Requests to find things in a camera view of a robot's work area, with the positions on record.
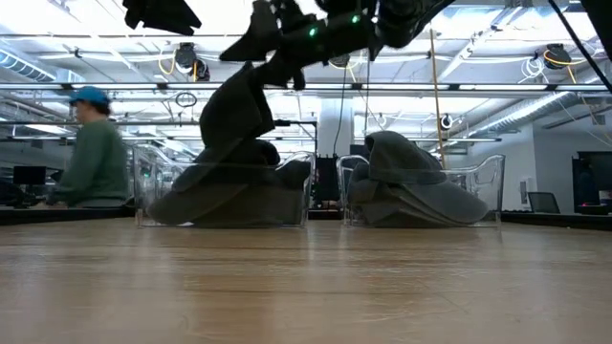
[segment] wooden tabletop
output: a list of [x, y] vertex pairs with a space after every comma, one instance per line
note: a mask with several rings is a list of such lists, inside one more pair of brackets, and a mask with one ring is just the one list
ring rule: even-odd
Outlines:
[[0, 343], [577, 344], [612, 337], [612, 233], [0, 228]]

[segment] white column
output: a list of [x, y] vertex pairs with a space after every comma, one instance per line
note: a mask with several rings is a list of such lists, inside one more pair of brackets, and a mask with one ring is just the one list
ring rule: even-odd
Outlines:
[[349, 155], [353, 142], [353, 99], [324, 98], [321, 113], [318, 117], [318, 154], [322, 157], [334, 156], [334, 141], [338, 133], [336, 154], [341, 157]]

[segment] person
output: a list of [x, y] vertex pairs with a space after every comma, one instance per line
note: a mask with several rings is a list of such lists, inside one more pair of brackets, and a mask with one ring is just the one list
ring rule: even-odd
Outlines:
[[591, 162], [588, 159], [582, 159], [580, 164], [582, 166], [582, 171], [578, 176], [580, 202], [585, 205], [599, 205], [600, 191], [595, 184]]
[[113, 123], [110, 99], [95, 87], [84, 87], [71, 96], [76, 120], [75, 151], [69, 168], [46, 205], [57, 207], [117, 207], [127, 199], [127, 152]]

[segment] green sweatshirt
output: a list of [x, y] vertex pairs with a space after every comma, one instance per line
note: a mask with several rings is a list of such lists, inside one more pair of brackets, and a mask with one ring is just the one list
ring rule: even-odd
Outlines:
[[48, 204], [75, 205], [94, 199], [127, 199], [127, 153], [115, 126], [107, 120], [84, 124], [75, 152]]

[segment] office chair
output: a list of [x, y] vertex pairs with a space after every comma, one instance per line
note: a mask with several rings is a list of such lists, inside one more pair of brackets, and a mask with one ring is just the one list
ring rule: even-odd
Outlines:
[[552, 192], [528, 192], [529, 204], [534, 213], [560, 214], [557, 199]]

